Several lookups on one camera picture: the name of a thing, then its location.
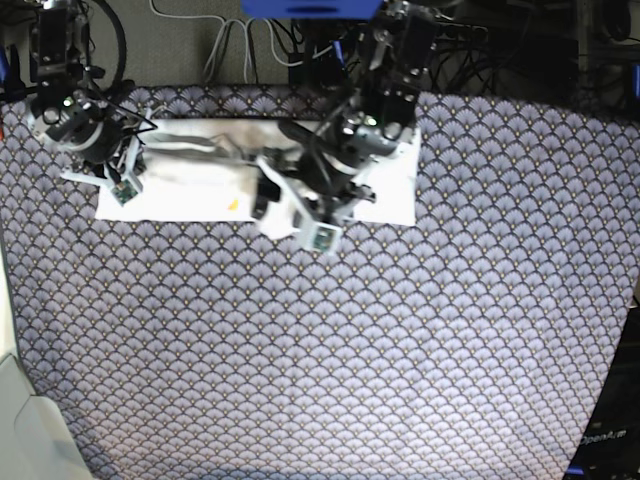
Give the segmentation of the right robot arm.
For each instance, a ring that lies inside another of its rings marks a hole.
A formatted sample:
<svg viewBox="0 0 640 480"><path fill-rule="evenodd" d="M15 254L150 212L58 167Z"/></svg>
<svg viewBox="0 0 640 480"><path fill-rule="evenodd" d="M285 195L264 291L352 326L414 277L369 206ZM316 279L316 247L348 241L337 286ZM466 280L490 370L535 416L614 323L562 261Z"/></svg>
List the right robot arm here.
<svg viewBox="0 0 640 480"><path fill-rule="evenodd" d="M30 78L20 77L16 46L1 52L1 100L25 101L27 125L47 147L77 156L82 168L64 179L105 189L119 205L143 191L145 165L141 134L156 129L149 115L123 106L134 84L124 78L127 43L123 25L105 1L97 7L108 17L116 38L117 63L108 88L98 85L104 70L92 59L88 8L83 1L29 1Z"/></svg>

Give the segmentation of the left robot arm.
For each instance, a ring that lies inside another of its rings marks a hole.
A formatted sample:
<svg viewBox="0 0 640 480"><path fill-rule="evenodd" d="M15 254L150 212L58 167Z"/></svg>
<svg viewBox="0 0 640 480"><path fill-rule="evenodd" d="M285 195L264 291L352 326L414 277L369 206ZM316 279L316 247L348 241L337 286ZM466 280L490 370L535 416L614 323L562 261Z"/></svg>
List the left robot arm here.
<svg viewBox="0 0 640 480"><path fill-rule="evenodd" d="M385 1L362 29L360 65L317 125L282 120L295 147L252 155L252 218L265 233L333 253L353 221L411 226L420 153L416 106L435 47L436 7Z"/></svg>

